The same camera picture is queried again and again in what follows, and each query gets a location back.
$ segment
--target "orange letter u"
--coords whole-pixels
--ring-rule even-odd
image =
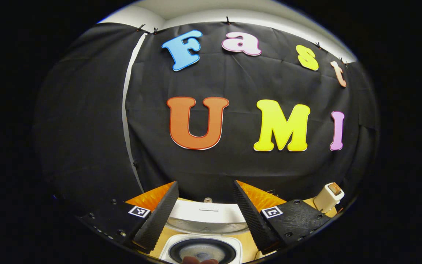
[[[202,137],[190,134],[190,109],[196,101],[192,97],[172,97],[167,100],[170,108],[170,136],[180,147],[205,150],[214,147],[221,139],[222,117],[229,100],[208,97],[203,104],[208,107],[208,132]]]

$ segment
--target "letter f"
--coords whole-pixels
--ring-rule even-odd
[[[194,37],[201,37],[202,35],[203,33],[200,31],[192,30],[162,44],[162,48],[167,48],[174,59],[175,64],[172,69],[175,72],[200,60],[200,55],[191,55],[189,50],[199,51],[201,49],[200,43]],[[183,40],[186,39],[188,39],[188,42],[184,44]]]

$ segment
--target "black cloth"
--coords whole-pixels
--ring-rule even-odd
[[[141,194],[127,154],[122,97],[144,31],[97,24],[69,47],[38,96],[33,133],[45,179],[77,215]]]
[[[174,60],[162,44],[191,30],[199,30],[200,60],[174,72]],[[221,47],[228,32],[245,32],[259,40],[262,54],[248,56]],[[319,69],[302,67],[296,46],[315,53]],[[338,83],[330,62],[343,69],[347,87]],[[170,109],[175,96],[193,97],[190,133],[206,134],[206,97],[224,97],[223,128],[219,143],[207,150],[184,149],[171,139]],[[256,103],[276,100],[286,118],[296,104],[310,107],[305,152],[259,152],[261,111]],[[133,158],[145,190],[173,180],[181,197],[228,203],[232,181],[275,190],[280,198],[314,197],[328,182],[337,182],[351,194],[373,161],[378,145],[379,115],[372,85],[358,62],[342,65],[340,59],[301,37],[259,25],[205,22],[181,25],[146,36],[136,58],[126,98]],[[333,140],[332,111],[345,114],[343,149],[330,151]]]

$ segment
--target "yellow letter m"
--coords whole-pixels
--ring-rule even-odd
[[[289,151],[305,151],[307,149],[307,119],[310,114],[308,106],[295,105],[287,121],[280,104],[274,100],[259,100],[256,107],[262,111],[262,130],[260,140],[253,146],[254,150],[273,150],[272,133],[274,133],[279,150],[284,149],[291,135],[293,137],[288,144]]]

